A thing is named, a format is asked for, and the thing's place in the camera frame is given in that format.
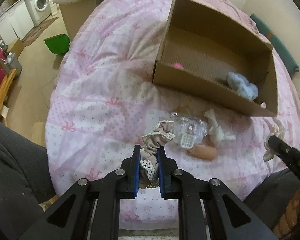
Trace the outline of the wooden yellow chair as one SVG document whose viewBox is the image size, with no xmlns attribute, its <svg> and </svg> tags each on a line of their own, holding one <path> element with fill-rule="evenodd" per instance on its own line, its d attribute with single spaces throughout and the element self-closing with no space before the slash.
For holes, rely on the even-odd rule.
<svg viewBox="0 0 300 240">
<path fill-rule="evenodd" d="M 15 75 L 17 73 L 16 69 L 10 70 L 8 74 L 6 74 L 0 84 L 0 115 L 1 115 L 1 109 L 4 103 L 4 100 L 6 98 L 7 92 L 9 91 L 9 88 L 12 84 L 12 81 L 15 78 Z"/>
</svg>

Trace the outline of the grey small bin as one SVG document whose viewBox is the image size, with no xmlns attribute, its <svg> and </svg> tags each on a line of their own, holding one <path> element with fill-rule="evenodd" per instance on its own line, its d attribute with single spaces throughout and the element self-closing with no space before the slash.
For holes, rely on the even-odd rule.
<svg viewBox="0 0 300 240">
<path fill-rule="evenodd" d="M 18 78 L 23 70 L 16 53 L 12 53 L 9 52 L 7 54 L 7 58 L 6 58 L 6 66 L 10 69 L 10 70 L 16 70 L 16 74 L 15 74 L 15 78 Z"/>
</svg>

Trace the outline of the light blue fluffy scrunchie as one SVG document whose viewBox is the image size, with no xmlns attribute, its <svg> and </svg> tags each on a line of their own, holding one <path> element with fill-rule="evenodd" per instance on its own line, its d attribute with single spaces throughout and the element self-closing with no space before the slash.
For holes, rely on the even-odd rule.
<svg viewBox="0 0 300 240">
<path fill-rule="evenodd" d="M 258 97 L 258 87 L 250 83 L 242 74 L 229 72 L 226 81 L 231 89 L 245 99 L 253 101 Z"/>
</svg>

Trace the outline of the pink patterned quilt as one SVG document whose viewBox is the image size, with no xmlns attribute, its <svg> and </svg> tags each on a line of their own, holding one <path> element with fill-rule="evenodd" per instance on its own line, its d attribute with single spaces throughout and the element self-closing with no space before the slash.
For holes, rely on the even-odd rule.
<svg viewBox="0 0 300 240">
<path fill-rule="evenodd" d="M 229 0 L 195 0 L 256 31 L 251 18 Z M 120 167 L 141 137 L 171 112 L 187 106 L 195 115 L 213 109 L 236 140 L 213 161 L 166 149 L 194 177 L 219 178 L 244 199 L 266 177 L 281 171 L 279 158 L 264 162 L 264 142 L 279 128 L 300 149 L 300 99 L 279 55 L 274 56 L 279 113 L 249 118 L 213 103 L 155 87 L 151 75 L 172 0 L 105 0 L 86 20 L 65 55 L 46 123 L 49 170 L 57 194 L 80 178 L 97 180 Z"/>
</svg>

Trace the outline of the clear plastic accessory bag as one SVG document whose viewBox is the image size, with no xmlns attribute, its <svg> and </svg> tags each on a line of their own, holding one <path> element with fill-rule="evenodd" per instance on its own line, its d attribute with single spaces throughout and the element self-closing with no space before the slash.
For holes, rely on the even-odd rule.
<svg viewBox="0 0 300 240">
<path fill-rule="evenodd" d="M 208 124 L 202 119 L 178 112 L 172 112 L 171 119 L 174 121 L 172 133 L 175 135 L 175 148 L 190 150 L 207 136 Z"/>
</svg>

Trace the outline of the open cardboard box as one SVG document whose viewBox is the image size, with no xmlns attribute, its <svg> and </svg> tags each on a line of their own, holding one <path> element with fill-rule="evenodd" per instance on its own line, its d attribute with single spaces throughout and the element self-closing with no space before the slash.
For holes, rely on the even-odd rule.
<svg viewBox="0 0 300 240">
<path fill-rule="evenodd" d="M 172 0 L 152 82 L 246 116 L 276 116 L 273 46 L 226 14 L 193 0 Z M 184 69 L 173 66 L 180 63 Z M 258 87 L 251 101 L 228 87 L 229 72 Z"/>
</svg>

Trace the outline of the peach soft tube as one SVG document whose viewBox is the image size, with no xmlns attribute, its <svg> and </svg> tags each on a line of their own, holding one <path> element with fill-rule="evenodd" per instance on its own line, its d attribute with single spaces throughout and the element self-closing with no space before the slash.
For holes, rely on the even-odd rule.
<svg viewBox="0 0 300 240">
<path fill-rule="evenodd" d="M 195 158 L 212 161 L 217 155 L 217 149 L 203 144 L 196 144 L 189 150 L 188 154 Z"/>
</svg>

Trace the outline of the beige lace scrunchie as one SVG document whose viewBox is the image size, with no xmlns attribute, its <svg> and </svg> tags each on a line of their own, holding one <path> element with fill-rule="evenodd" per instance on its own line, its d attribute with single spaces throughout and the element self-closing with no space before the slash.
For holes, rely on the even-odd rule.
<svg viewBox="0 0 300 240">
<path fill-rule="evenodd" d="M 143 146 L 140 150 L 140 186 L 147 187 L 158 181 L 159 161 L 157 151 L 161 146 L 175 138 L 172 130 L 173 121 L 161 120 L 153 128 L 151 133 L 141 137 Z"/>
</svg>

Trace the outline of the white cloth bow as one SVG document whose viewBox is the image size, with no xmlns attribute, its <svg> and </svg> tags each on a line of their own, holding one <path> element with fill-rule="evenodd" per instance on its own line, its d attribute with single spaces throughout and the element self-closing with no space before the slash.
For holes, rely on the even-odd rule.
<svg viewBox="0 0 300 240">
<path fill-rule="evenodd" d="M 207 118 L 207 123 L 209 125 L 208 135 L 213 145 L 217 146 L 222 142 L 236 140 L 236 136 L 234 134 L 224 132 L 222 127 L 219 125 L 216 120 L 214 109 L 207 110 L 204 113 L 204 116 Z"/>
</svg>

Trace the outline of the white washing machine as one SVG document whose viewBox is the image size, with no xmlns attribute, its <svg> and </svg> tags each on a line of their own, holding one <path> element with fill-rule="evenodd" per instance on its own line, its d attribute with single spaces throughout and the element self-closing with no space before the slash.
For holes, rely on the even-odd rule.
<svg viewBox="0 0 300 240">
<path fill-rule="evenodd" d="M 25 4 L 35 27 L 51 14 L 48 0 L 25 0 Z"/>
</svg>

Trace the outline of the beige laundry box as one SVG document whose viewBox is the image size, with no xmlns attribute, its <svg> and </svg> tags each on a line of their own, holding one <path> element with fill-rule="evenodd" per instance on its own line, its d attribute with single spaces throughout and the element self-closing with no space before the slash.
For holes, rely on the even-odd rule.
<svg viewBox="0 0 300 240">
<path fill-rule="evenodd" d="M 53 3 L 59 5 L 71 41 L 96 8 L 95 0 L 53 0 Z"/>
</svg>

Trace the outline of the cream lace scrunchie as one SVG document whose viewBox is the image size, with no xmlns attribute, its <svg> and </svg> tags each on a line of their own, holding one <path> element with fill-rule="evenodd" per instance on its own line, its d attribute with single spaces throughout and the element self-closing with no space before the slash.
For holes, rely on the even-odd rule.
<svg viewBox="0 0 300 240">
<path fill-rule="evenodd" d="M 263 155 L 263 161 L 268 162 L 275 157 L 275 144 L 278 139 L 282 138 L 281 128 L 277 124 L 274 124 L 271 132 L 266 137 L 266 142 L 264 147 L 266 149 L 265 154 Z"/>
</svg>

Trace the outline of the teal cushion with orange stripe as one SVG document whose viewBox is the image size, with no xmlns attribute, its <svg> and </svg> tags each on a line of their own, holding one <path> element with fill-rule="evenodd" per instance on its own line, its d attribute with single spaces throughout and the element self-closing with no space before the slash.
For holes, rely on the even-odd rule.
<svg viewBox="0 0 300 240">
<path fill-rule="evenodd" d="M 272 30 L 256 14 L 251 14 L 250 18 L 256 23 L 258 31 L 271 42 L 276 52 L 279 54 L 281 60 L 283 61 L 290 77 L 293 77 L 295 73 L 300 72 L 299 65 L 296 63 L 289 50 L 278 38 L 278 36 L 275 35 Z"/>
</svg>

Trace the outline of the brown door mat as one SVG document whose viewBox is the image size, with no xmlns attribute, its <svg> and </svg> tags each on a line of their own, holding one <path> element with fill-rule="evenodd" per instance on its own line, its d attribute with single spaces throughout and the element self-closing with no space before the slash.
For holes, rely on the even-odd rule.
<svg viewBox="0 0 300 240">
<path fill-rule="evenodd" d="M 33 44 L 33 42 L 43 33 L 43 31 L 45 31 L 57 19 L 58 17 L 51 18 L 49 20 L 44 20 L 38 26 L 32 28 L 30 32 L 22 40 L 23 45 L 26 47 Z"/>
</svg>

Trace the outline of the white kitchen cabinets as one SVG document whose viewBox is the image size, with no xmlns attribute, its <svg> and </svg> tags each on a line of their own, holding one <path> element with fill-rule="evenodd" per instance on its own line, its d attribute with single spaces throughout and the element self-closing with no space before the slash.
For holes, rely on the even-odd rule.
<svg viewBox="0 0 300 240">
<path fill-rule="evenodd" d="M 0 16 L 0 39 L 6 44 L 23 40 L 33 27 L 25 1 L 21 0 Z"/>
</svg>

